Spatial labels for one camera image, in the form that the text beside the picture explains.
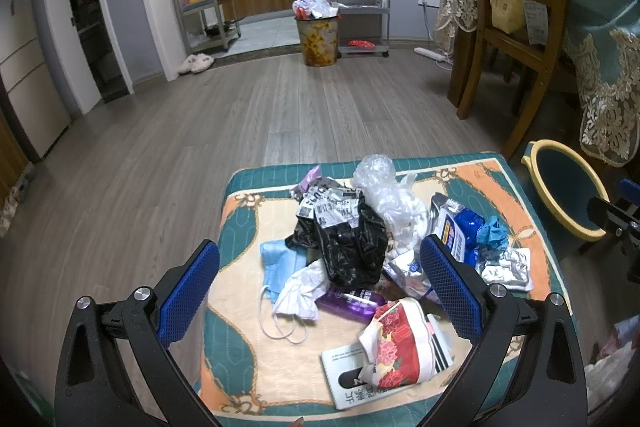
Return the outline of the silver foil wrapper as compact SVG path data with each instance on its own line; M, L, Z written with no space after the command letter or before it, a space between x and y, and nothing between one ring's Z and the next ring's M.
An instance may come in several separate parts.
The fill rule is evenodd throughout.
M528 248L485 251L476 269L487 284L502 284L509 291L523 293L534 288L532 254Z

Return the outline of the blue white snack package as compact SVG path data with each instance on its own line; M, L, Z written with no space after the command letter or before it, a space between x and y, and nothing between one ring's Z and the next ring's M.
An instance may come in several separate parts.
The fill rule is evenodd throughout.
M476 268L487 253L508 248L508 231L497 216L484 218L445 194L431 199L430 234L436 235L459 262Z

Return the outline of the clear plastic bag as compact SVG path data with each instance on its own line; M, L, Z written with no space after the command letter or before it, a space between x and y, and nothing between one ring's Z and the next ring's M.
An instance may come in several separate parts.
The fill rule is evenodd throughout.
M414 251L430 225L427 205L412 191L416 174L408 173L400 181L396 174L393 161L376 154L363 158L352 175L352 187L362 193L367 205L384 221L390 236L388 259Z

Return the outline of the white tissue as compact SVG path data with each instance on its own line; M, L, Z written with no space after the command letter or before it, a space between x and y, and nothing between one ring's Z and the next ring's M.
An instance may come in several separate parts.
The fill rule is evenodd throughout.
M272 313L298 317L303 321L318 321L319 308L316 301L326 295L330 281L322 259L296 271L285 282Z

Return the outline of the light blue face mask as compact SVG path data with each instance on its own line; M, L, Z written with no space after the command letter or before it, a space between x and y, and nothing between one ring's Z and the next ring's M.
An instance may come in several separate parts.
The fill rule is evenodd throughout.
M288 248L284 239L261 243L259 252L262 256L264 278L258 297L258 323L262 332L272 340L288 340L292 345L300 345L307 338L305 321L298 317L276 315L272 307L279 298L285 282L296 271L306 267L306 255L303 251ZM267 298L271 303L270 317L275 332L270 332L262 321L262 302Z

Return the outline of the black plastic bag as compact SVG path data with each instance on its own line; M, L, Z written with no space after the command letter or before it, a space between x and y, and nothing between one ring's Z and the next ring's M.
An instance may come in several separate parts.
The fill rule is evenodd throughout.
M345 289L378 283L388 245L382 218L358 191L331 187L298 206L286 246L318 251L329 281Z

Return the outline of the purple snack wrapper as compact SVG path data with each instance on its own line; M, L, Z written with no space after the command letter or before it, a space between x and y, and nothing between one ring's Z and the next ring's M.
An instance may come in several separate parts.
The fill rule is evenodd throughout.
M304 195L307 193L308 188L314 180L319 179L321 176L321 167L319 165L312 167L290 191L291 196L300 202Z

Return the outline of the teal yellow-rimmed waste basket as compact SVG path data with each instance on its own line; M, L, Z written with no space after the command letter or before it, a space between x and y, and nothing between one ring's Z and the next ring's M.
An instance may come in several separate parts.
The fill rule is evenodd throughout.
M525 192L557 253L603 239L605 231L589 219L587 206L593 197L610 199L582 156L558 141L543 139L528 142L521 163L529 175Z

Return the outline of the red floral paper bag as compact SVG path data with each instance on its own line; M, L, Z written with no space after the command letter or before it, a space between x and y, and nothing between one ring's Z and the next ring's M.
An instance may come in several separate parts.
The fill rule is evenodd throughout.
M454 364L437 322L413 298L378 308L358 340L363 350L358 378L376 389L426 383Z

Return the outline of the patterned teal orange cushion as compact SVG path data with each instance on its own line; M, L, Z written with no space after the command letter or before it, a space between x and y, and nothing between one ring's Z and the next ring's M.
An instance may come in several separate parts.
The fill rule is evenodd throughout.
M395 161L399 176L416 175L422 199L446 194L483 217L497 217L510 242L532 255L532 297L564 294L558 260L523 187L502 156L475 153ZM346 391L337 410L321 355L354 343L361 325L331 313L295 334L279 337L262 298L263 243L285 239L296 225L292 187L305 164L244 169L224 193L218 247L220 269L209 289L204 317L200 396L226 426L414 426L431 410L454 371L376 397L367 388Z

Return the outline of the purple plastic bottle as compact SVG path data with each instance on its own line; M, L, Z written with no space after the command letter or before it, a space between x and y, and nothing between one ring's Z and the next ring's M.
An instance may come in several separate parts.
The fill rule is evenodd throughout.
M375 311L386 303L386 299L370 289L346 289L330 286L328 291L316 300L320 310L343 319L367 324Z

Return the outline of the white printed booklet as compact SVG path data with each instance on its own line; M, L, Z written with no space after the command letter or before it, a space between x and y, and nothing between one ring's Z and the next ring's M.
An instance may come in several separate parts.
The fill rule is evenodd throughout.
M389 395L397 395L404 390L411 389L411 386L387 390L378 389L363 381L359 375L367 358L358 341L322 351L320 361L335 408L339 411L381 400Z

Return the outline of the white power strip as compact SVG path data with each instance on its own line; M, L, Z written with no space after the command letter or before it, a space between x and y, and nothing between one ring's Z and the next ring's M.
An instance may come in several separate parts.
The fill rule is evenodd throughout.
M445 62L448 63L449 62L449 58L446 57L446 55L435 52L433 50L429 50L427 48L421 48L420 46L417 46L414 49L414 52L416 52L416 54L429 58L430 60L434 61L434 62Z

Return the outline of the white cabinet drawers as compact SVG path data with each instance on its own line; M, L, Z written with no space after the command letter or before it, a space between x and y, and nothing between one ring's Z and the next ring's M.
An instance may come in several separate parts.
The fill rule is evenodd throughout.
M70 124L43 55L30 0L1 0L1 82L34 157Z

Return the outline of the white slippers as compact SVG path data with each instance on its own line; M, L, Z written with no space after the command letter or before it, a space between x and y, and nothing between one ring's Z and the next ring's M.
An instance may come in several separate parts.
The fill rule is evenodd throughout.
M178 74L179 75L188 75L188 74L201 74L201 72L206 72L207 69L210 69L215 60L213 57L201 53L198 55L189 55L186 60L179 66Z

